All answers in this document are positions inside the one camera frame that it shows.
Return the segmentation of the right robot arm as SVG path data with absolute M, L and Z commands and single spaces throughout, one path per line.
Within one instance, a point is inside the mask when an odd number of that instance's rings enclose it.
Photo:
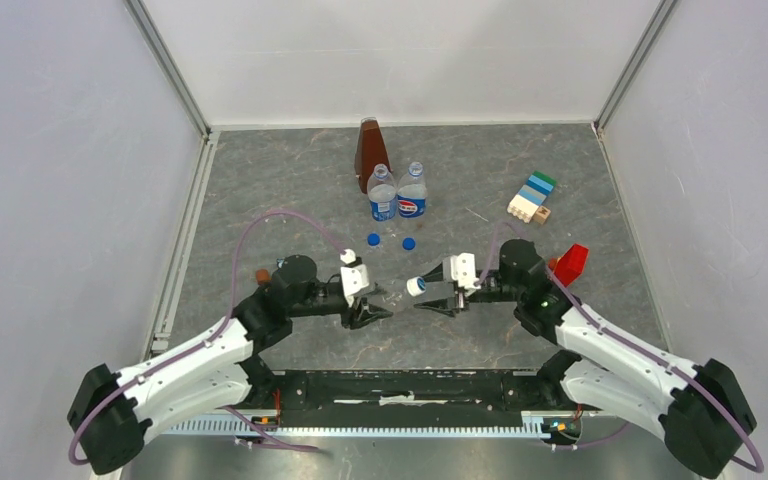
M 573 295 L 559 272 L 533 242 L 513 239 L 500 247 L 495 269 L 478 270 L 464 253 L 407 280 L 406 289 L 418 297 L 432 283 L 452 284 L 452 298 L 422 305 L 451 315 L 470 303 L 514 303 L 520 325 L 560 349 L 539 371 L 545 405 L 571 401 L 621 418 L 700 477 L 716 479 L 730 463 L 764 472 L 750 438 L 757 420 L 727 365 L 714 358 L 700 365 L 640 340 Z

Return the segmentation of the clear unlabelled plastic bottle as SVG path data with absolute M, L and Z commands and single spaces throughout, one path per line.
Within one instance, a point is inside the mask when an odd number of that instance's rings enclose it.
M 371 305 L 386 309 L 392 313 L 402 312 L 412 308 L 418 297 L 411 297 L 405 291 L 407 280 L 399 279 L 390 282 L 377 283 L 372 292 L 367 295 Z

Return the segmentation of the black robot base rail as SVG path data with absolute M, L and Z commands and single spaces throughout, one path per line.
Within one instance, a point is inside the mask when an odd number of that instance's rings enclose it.
M 290 435 L 571 436 L 592 407 L 559 384 L 557 354 L 539 370 L 285 370 L 259 363 L 235 403 L 254 423 Z

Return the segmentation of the white blue Pocari cap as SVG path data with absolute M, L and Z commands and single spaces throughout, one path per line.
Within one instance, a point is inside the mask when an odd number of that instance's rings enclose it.
M 416 276 L 409 278 L 405 283 L 405 291 L 411 297 L 418 297 L 426 292 L 426 282 L 423 277 Z

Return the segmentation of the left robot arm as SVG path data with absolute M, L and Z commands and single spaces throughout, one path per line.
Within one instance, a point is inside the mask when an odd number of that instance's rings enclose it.
M 180 422 L 226 406 L 262 407 L 279 386 L 260 354 L 292 333 L 294 319 L 338 315 L 358 329 L 392 316 L 397 302 L 361 259 L 321 281 L 311 258 L 290 256 L 204 332 L 116 372 L 105 364 L 88 371 L 67 414 L 69 460 L 108 474 Z

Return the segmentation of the Pepsi bottle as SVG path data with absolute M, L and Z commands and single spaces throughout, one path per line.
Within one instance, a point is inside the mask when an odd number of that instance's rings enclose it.
M 417 218 L 426 210 L 428 190 L 421 162 L 412 162 L 397 188 L 398 213 L 402 218 Z
M 377 164 L 367 181 L 367 196 L 371 216 L 377 222 L 392 219 L 397 210 L 396 184 L 385 164 Z

